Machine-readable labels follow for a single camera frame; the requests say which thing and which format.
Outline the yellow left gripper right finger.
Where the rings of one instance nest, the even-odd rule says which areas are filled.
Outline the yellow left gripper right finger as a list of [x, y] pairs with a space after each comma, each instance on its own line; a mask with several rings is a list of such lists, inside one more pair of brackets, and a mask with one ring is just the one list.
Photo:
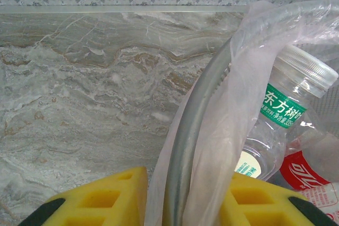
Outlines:
[[234, 173], [219, 225], [337, 225], [301, 193]]

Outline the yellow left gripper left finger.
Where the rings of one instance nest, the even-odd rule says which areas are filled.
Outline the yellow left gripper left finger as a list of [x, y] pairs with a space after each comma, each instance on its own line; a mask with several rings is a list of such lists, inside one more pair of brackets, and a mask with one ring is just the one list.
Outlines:
[[20, 225], [144, 225], [148, 177], [135, 167], [59, 193]]

